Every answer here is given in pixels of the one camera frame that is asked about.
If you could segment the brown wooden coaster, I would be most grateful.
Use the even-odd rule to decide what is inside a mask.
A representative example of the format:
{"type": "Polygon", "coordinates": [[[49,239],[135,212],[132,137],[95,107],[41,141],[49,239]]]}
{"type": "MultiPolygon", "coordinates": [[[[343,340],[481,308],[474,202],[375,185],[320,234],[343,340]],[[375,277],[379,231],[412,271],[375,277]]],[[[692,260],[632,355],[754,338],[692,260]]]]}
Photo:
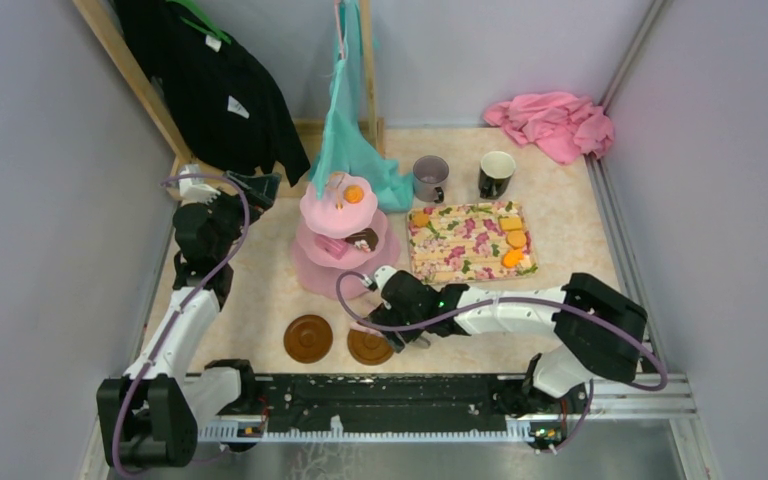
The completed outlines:
{"type": "Polygon", "coordinates": [[[358,330],[349,331],[347,348],[355,361],[367,366],[381,365],[394,355],[386,339],[358,330]]]}
{"type": "Polygon", "coordinates": [[[330,352],[333,341],[330,324],[318,315],[303,315],[294,319],[283,336],[286,353],[302,364],[322,360],[330,352]]]}

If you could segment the floral serving tray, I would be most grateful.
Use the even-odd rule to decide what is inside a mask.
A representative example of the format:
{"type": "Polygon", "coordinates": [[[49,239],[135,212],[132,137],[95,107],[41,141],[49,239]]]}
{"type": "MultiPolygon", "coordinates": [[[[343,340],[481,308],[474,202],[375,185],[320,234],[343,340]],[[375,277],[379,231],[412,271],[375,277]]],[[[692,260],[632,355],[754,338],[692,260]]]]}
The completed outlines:
{"type": "Polygon", "coordinates": [[[526,277],[535,274],[538,261],[524,209],[516,201],[481,202],[415,208],[407,214],[407,244],[412,273],[426,283],[448,284],[526,277]],[[411,225],[414,213],[424,211],[430,222],[411,225]],[[510,249],[507,232],[499,228],[502,216],[519,216],[528,237],[525,258],[505,268],[502,256],[510,249]]]}

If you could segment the chocolate cake slice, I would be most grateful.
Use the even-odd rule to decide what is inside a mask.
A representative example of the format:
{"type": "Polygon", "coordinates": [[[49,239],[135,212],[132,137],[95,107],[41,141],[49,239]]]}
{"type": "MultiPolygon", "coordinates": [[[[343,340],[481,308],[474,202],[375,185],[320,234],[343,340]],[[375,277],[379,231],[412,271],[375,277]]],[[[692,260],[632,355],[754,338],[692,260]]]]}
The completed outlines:
{"type": "Polygon", "coordinates": [[[378,247],[379,236],[374,229],[367,227],[345,237],[343,241],[359,251],[371,253],[378,247]]]}

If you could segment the pink wafer biscuit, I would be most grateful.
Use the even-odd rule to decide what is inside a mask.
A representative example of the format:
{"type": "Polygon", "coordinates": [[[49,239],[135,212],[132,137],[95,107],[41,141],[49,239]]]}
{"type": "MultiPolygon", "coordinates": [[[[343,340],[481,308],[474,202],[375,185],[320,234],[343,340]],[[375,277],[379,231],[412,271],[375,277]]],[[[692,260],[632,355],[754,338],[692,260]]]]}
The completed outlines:
{"type": "Polygon", "coordinates": [[[330,238],[321,234],[314,236],[314,245],[335,260],[341,260],[349,249],[343,239],[330,238]]]}

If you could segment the orange round cookie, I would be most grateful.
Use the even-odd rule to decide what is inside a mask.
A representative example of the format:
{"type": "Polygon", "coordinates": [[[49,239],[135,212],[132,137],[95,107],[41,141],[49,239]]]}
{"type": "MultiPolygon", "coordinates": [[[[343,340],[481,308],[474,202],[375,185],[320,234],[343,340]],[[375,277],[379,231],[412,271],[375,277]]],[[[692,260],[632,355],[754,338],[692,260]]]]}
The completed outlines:
{"type": "Polygon", "coordinates": [[[512,230],[507,232],[506,242],[512,249],[522,250],[528,243],[528,237],[523,230],[512,230]]]}

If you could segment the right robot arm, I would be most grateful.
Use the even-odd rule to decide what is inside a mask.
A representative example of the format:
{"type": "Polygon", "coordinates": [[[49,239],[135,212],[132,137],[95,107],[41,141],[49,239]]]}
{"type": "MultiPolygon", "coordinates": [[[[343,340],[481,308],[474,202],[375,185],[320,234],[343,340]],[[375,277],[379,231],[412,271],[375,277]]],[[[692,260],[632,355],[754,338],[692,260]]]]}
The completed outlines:
{"type": "Polygon", "coordinates": [[[425,332],[439,337],[515,333],[555,338],[523,385],[523,398],[548,412],[573,387],[595,377],[630,384],[642,355],[647,313],[637,303],[587,273],[559,287],[528,292],[486,290],[464,283],[439,289],[391,267],[372,282],[381,303],[364,318],[395,347],[425,332]]]}

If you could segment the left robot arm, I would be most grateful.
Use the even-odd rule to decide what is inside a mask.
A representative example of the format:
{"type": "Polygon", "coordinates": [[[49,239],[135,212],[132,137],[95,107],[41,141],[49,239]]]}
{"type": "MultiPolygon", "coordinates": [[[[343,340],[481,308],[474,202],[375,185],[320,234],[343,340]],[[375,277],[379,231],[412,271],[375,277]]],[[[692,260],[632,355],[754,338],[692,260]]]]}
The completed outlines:
{"type": "Polygon", "coordinates": [[[247,360],[214,360],[198,375],[188,368],[230,296],[230,262],[273,206],[281,180],[278,173],[206,174],[190,164],[162,181],[183,199],[173,215],[178,251],[169,306],[136,360],[96,393],[105,459],[117,474],[187,466],[200,429],[216,416],[263,405],[247,360]]]}

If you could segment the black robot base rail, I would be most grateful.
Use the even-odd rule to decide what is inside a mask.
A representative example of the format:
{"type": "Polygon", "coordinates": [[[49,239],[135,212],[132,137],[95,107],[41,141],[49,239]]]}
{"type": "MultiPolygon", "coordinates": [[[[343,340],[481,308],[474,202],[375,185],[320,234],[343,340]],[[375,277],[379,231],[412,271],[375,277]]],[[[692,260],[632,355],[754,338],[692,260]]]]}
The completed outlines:
{"type": "Polygon", "coordinates": [[[522,374],[261,374],[247,381],[240,399],[222,416],[253,415],[269,433],[502,434],[508,423],[584,410],[579,385],[561,398],[532,387],[522,374]]]}

